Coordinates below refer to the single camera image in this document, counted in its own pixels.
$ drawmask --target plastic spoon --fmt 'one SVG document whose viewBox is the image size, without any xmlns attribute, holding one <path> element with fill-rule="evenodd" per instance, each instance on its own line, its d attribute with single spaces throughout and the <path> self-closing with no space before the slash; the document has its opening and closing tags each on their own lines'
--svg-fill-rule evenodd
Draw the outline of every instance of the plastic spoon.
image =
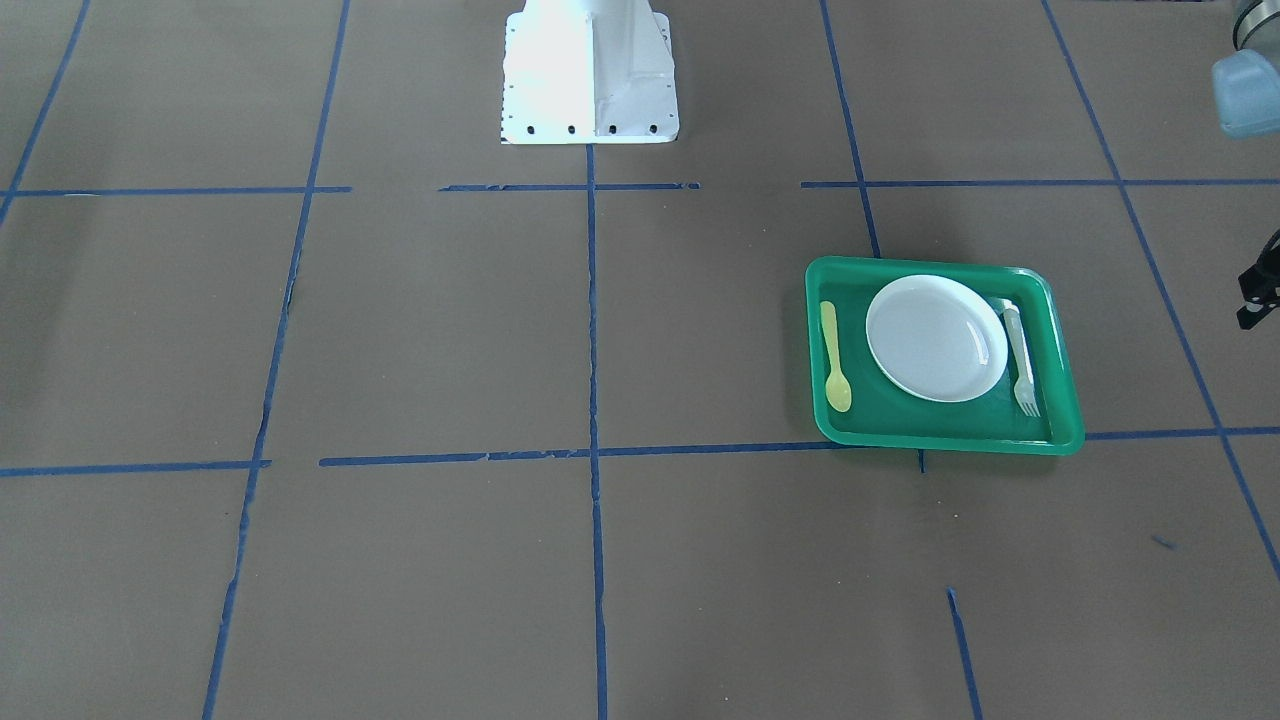
<svg viewBox="0 0 1280 720">
<path fill-rule="evenodd" d="M 847 413 L 854 405 L 854 388 L 840 370 L 840 336 L 836 333 L 836 306 L 826 300 L 818 306 L 822 310 L 822 337 L 827 341 L 827 357 L 831 359 L 831 374 L 827 375 L 827 402 L 837 413 Z"/>
</svg>

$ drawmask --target plastic fork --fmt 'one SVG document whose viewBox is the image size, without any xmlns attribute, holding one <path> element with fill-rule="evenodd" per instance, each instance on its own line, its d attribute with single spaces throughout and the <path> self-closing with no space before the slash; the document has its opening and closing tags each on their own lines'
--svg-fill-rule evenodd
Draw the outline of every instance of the plastic fork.
<svg viewBox="0 0 1280 720">
<path fill-rule="evenodd" d="M 1014 400 L 1029 418 L 1039 418 L 1036 405 L 1036 375 L 1032 373 L 1032 357 L 1027 350 L 1027 333 L 1023 331 L 1023 313 L 1011 300 L 1000 300 L 1000 315 L 1005 319 L 1005 332 L 1009 333 L 1009 346 L 1014 350 L 1018 364 L 1018 380 L 1014 382 Z"/>
</svg>

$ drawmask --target brown floor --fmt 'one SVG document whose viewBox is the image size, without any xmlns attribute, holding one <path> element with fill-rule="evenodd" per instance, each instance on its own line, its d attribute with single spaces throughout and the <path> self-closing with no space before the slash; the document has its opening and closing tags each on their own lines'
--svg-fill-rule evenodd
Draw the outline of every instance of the brown floor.
<svg viewBox="0 0 1280 720">
<path fill-rule="evenodd" d="M 0 717 L 1280 716 L 1229 3 L 658 0 L 595 150 L 520 9 L 0 0 Z M 1084 448 L 831 450 L 877 254 L 1047 277 Z"/>
</svg>

